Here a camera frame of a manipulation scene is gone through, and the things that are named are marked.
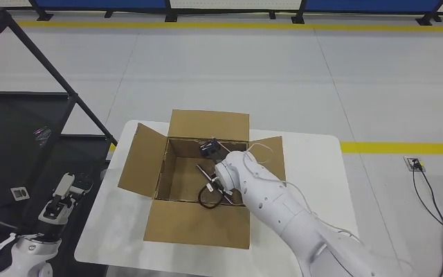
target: black power cord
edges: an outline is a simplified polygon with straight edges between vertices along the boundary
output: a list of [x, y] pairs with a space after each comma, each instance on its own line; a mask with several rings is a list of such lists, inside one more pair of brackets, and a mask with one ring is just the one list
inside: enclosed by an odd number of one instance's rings
[[203, 191], [205, 191], [207, 189], [208, 189], [208, 187], [206, 185], [203, 188], [201, 188], [201, 190], [199, 191], [199, 196], [197, 197], [197, 201], [204, 208], [207, 208], [207, 209], [210, 209], [210, 210], [213, 209], [213, 208], [217, 208], [223, 202], [224, 193], [222, 194], [222, 196], [220, 197], [220, 200], [217, 203], [213, 204], [212, 206], [208, 206], [205, 203], [203, 203], [202, 200], [201, 200], [201, 194], [203, 193]]
[[[443, 225], [443, 216], [442, 216], [442, 213], [441, 213], [440, 209], [439, 209], [438, 206], [437, 206], [437, 202], [435, 201], [435, 196], [434, 196], [434, 190], [432, 189], [432, 186], [431, 186], [431, 184], [429, 183], [428, 178], [426, 177], [426, 174], [424, 174], [423, 167], [422, 167], [422, 165], [420, 164], [420, 162], [419, 162], [418, 159], [413, 159], [413, 163], [414, 163], [414, 164], [413, 164], [413, 183], [414, 183], [415, 193], [417, 193], [418, 199], [420, 199], [420, 202], [423, 204], [424, 208], [428, 211], [428, 213], [429, 213], [430, 215], [432, 215], [432, 217], [434, 217], [434, 219], [437, 220], [438, 223], [440, 223], [441, 225]], [[438, 219], [436, 218], [436, 216], [435, 216], [435, 215], [434, 215], [434, 214], [428, 209], [428, 207], [425, 205], [425, 203], [423, 202], [422, 198], [420, 197], [420, 195], [419, 195], [419, 193], [418, 193], [418, 191], [417, 191], [417, 186], [415, 185], [415, 170], [416, 170], [416, 169], [418, 169], [418, 170], [422, 173], [422, 175], [423, 175], [423, 177], [424, 177], [424, 180], [425, 180], [426, 183], [428, 184], [429, 190], [431, 190], [432, 202], [433, 202], [433, 204], [434, 204], [435, 210], [437, 210], [437, 213], [438, 213], [438, 215], [439, 215], [439, 217], [440, 217], [440, 220], [438, 220]], [[443, 277], [443, 262], [442, 262], [442, 268], [440, 269], [440, 273], [438, 274], [438, 276], [439, 276], [439, 277]]]

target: power outlet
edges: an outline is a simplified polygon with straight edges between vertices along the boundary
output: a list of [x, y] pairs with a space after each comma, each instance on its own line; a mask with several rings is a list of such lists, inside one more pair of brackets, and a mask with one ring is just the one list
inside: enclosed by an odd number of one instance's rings
[[404, 157], [404, 162], [406, 163], [406, 166], [408, 167], [409, 171], [419, 171], [418, 168], [414, 169], [414, 160], [417, 159], [419, 163], [422, 165], [423, 172], [426, 172], [426, 169], [424, 168], [423, 161], [416, 157]]

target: black cable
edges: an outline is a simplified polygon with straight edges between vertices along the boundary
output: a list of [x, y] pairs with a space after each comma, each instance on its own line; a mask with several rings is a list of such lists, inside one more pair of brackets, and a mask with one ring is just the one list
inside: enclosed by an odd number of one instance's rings
[[[443, 225], [443, 216], [442, 216], [442, 213], [440, 212], [440, 209], [439, 209], [438, 206], [437, 206], [437, 203], [436, 203], [436, 201], [435, 201], [435, 196], [434, 196], [434, 190], [432, 189], [432, 186], [431, 186], [431, 184], [429, 183], [428, 178], [427, 178], [426, 175], [424, 174], [423, 167], [422, 167], [422, 165], [420, 164], [420, 162], [419, 162], [418, 159], [414, 159], [414, 160], [413, 160], [413, 163], [414, 163], [414, 164], [413, 164], [413, 182], [414, 182], [415, 192], [417, 193], [417, 196], [418, 196], [418, 198], [420, 199], [420, 202], [423, 204], [424, 208], [428, 211], [428, 213], [429, 213], [430, 215], [432, 215], [432, 217], [434, 217], [435, 220], [438, 221], [438, 223], [440, 223], [441, 225]], [[415, 169], [420, 170], [420, 172], [423, 174], [423, 177], [424, 177], [426, 183], [428, 184], [429, 189], [431, 190], [432, 202], [433, 202], [433, 204], [434, 204], [435, 210], [437, 210], [437, 213], [438, 213], [438, 215], [440, 216], [441, 221], [438, 220], [438, 219], [436, 218], [436, 216], [434, 216], [434, 214], [433, 214], [433, 213], [428, 209], [428, 207], [423, 203], [422, 198], [420, 198], [420, 195], [419, 195], [419, 193], [418, 193], [418, 191], [417, 191], [417, 186], [415, 185], [415, 174], [414, 174], [414, 173], [415, 173]], [[440, 273], [438, 274], [438, 276], [439, 276], [439, 277], [443, 277], [443, 262], [442, 262], [442, 268], [440, 269]]]
[[431, 184], [428, 181], [428, 178], [426, 178], [426, 175], [423, 172], [423, 169], [420, 167], [419, 168], [420, 172], [423, 174], [424, 179], [426, 180], [426, 183], [428, 184], [429, 189], [431, 190], [431, 195], [432, 195], [432, 202], [434, 203], [434, 207], [435, 210], [437, 210], [438, 215], [440, 216], [441, 222], [443, 222], [443, 215], [442, 212], [440, 212], [440, 209], [437, 206], [437, 202], [435, 201], [435, 196], [434, 196], [434, 190], [432, 189]]
[[204, 204], [204, 203], [201, 201], [201, 194], [202, 194], [203, 191], [205, 191], [206, 189], [208, 189], [208, 187], [207, 187], [206, 185], [205, 185], [203, 188], [201, 188], [201, 190], [199, 191], [199, 196], [197, 197], [197, 201], [198, 201], [199, 204], [202, 205], [204, 208], [207, 208], [207, 209], [217, 208], [217, 207], [223, 202], [223, 199], [224, 199], [224, 193], [222, 194], [222, 196], [220, 197], [220, 200], [219, 200], [216, 204], [214, 204], [214, 205], [212, 205], [212, 206], [208, 206], [208, 205]]
[[354, 277], [354, 275], [352, 275], [349, 270], [346, 269], [346, 267], [344, 267], [341, 262], [337, 259], [337, 257], [334, 255], [334, 253], [332, 253], [330, 250], [329, 252], [331, 253], [332, 257], [334, 257], [334, 259], [337, 261], [337, 263], [349, 274], [349, 276]]
[[420, 194], [418, 193], [417, 190], [417, 185], [415, 185], [415, 169], [413, 168], [413, 183], [414, 183], [414, 189], [415, 189], [415, 193], [417, 193], [418, 199], [420, 200], [420, 202], [423, 204], [423, 207], [428, 211], [428, 213], [430, 215], [432, 215], [432, 217], [435, 218], [435, 220], [438, 221], [438, 223], [440, 223], [441, 225], [443, 225], [442, 221], [439, 221], [438, 218], [436, 218], [436, 216], [428, 209], [428, 206], [423, 202], [422, 198], [420, 197]]

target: box flap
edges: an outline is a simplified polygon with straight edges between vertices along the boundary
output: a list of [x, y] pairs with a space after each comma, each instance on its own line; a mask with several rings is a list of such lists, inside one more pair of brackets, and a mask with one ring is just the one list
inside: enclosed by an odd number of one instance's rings
[[273, 138], [264, 138], [258, 141], [251, 141], [249, 147], [254, 143], [261, 143], [273, 150], [273, 153], [269, 149], [260, 145], [256, 145], [251, 149], [251, 153], [254, 155], [258, 162], [267, 161], [262, 165], [272, 172], [280, 180], [286, 181], [286, 174], [284, 171], [284, 155], [283, 155], [283, 140], [281, 136]]
[[154, 200], [143, 239], [249, 249], [249, 210]]
[[118, 187], [153, 197], [167, 139], [162, 134], [139, 123]]
[[249, 115], [224, 111], [174, 109], [168, 136], [249, 141]]

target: yellow floor line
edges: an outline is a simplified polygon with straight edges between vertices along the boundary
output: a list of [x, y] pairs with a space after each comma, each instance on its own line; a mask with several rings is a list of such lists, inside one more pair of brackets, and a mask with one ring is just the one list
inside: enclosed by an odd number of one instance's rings
[[346, 154], [443, 154], [443, 143], [396, 143], [396, 142], [340, 142], [341, 152]]
[[235, 22], [85, 22], [85, 21], [18, 21], [21, 27], [52, 28], [259, 28], [259, 29], [316, 29], [360, 30], [390, 32], [443, 32], [443, 26], [387, 26], [290, 23], [235, 23]]

